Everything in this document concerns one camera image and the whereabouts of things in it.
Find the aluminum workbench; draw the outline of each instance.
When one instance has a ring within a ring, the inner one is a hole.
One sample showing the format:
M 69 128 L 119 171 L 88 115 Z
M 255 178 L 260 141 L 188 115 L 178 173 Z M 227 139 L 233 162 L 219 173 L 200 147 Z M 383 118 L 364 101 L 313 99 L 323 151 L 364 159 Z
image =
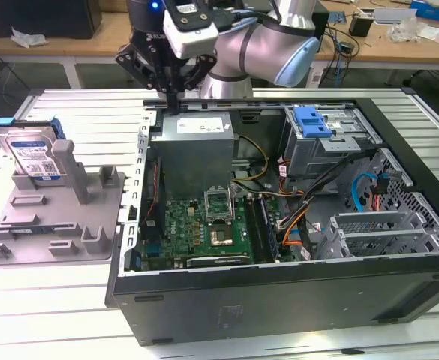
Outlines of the aluminum workbench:
M 439 116 L 415 94 L 390 88 L 257 89 L 254 94 L 371 98 L 439 178 Z M 114 164 L 132 177 L 143 100 L 155 96 L 137 89 L 45 91 L 28 97 L 16 118 L 56 116 L 86 171 Z M 12 171 L 12 160 L 0 149 L 0 211 L 14 186 Z M 126 182 L 126 192 L 131 186 Z M 124 207 L 128 199 L 124 196 Z M 122 209 L 118 222 L 126 220 Z M 0 268 L 0 359 L 439 359 L 439 305 L 400 325 L 140 347 L 121 311 L 104 305 L 108 275 L 109 260 Z M 347 355 L 350 349 L 365 353 Z

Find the blue hard drive label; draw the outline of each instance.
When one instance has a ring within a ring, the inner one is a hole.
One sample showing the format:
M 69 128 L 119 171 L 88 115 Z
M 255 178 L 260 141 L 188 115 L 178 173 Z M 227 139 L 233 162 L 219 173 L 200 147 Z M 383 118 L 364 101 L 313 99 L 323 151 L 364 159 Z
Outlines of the blue hard drive label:
M 60 178 L 54 160 L 47 156 L 44 141 L 14 141 L 11 150 L 20 166 L 35 180 L 51 181 Z

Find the motherboard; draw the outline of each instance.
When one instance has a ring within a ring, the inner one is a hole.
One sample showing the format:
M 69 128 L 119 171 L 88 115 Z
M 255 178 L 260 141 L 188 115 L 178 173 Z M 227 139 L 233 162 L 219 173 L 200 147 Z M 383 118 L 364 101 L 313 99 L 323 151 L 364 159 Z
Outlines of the motherboard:
M 212 266 L 219 259 L 255 263 L 254 254 L 258 252 L 250 234 L 257 219 L 247 211 L 254 201 L 246 197 L 230 199 L 222 193 L 167 201 L 164 236 L 145 244 L 143 265 L 148 264 L 148 269 L 181 269 Z M 271 197 L 261 201 L 271 226 L 281 216 L 277 200 Z

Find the blue box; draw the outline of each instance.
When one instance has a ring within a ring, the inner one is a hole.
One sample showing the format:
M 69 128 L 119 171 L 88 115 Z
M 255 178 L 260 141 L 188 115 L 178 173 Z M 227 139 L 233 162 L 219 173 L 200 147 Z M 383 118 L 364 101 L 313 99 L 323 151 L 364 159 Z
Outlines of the blue box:
M 417 17 L 439 21 L 439 7 L 431 6 L 423 1 L 413 0 L 410 8 L 417 9 Z

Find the wooden table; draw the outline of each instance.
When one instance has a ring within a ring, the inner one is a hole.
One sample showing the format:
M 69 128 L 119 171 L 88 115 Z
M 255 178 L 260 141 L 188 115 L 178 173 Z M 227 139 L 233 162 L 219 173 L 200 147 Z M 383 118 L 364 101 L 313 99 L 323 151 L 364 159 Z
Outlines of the wooden table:
M 390 2 L 389 0 L 377 0 L 388 8 L 408 8 L 408 5 Z M 351 15 L 357 8 L 377 8 L 369 0 L 359 0 L 354 4 L 342 4 L 339 2 L 322 1 L 329 11 L 344 11 L 347 16 L 347 24 L 336 24 L 338 30 L 348 33 Z M 439 22 L 418 18 L 419 21 L 430 26 L 439 28 Z M 439 70 L 439 44 L 428 39 L 421 39 L 419 43 L 393 43 L 387 36 L 390 25 L 372 24 L 367 37 L 355 37 L 359 42 L 360 51 L 350 63 L 351 68 L 371 69 L 423 69 Z M 340 41 L 347 41 L 346 36 L 339 35 Z M 308 86 L 317 87 L 323 70 L 328 66 L 334 53 L 334 46 L 329 37 L 323 39 L 321 50 L 317 54 L 316 61 L 311 66 L 308 78 Z
M 71 89 L 81 89 L 76 64 L 115 64 L 114 55 L 128 43 L 130 33 L 127 13 L 103 13 L 101 26 L 90 40 L 47 38 L 47 45 L 25 49 L 2 38 L 0 56 L 5 62 L 59 63 Z
M 389 0 L 378 0 L 384 6 L 396 8 L 407 5 Z M 359 0 L 355 4 L 323 1 L 330 11 L 344 11 L 352 14 L 357 7 L 374 7 L 368 0 Z M 347 32 L 347 25 L 336 25 L 337 29 Z M 439 22 L 421 19 L 432 26 Z M 389 26 L 373 24 L 368 37 L 357 40 L 361 45 L 358 56 L 350 63 L 351 68 L 375 69 L 425 69 L 439 70 L 439 44 L 423 39 L 420 43 L 393 43 L 386 36 Z M 114 64 L 114 55 L 118 48 L 128 42 L 131 25 L 126 13 L 103 13 L 101 27 L 91 40 L 50 38 L 45 46 L 24 49 L 10 39 L 0 39 L 0 56 L 6 62 L 59 63 L 65 69 L 72 89 L 81 89 L 82 83 L 76 70 L 76 64 Z M 308 86 L 317 87 L 323 70 L 332 59 L 334 47 L 329 38 L 325 38 L 320 52 L 311 66 Z

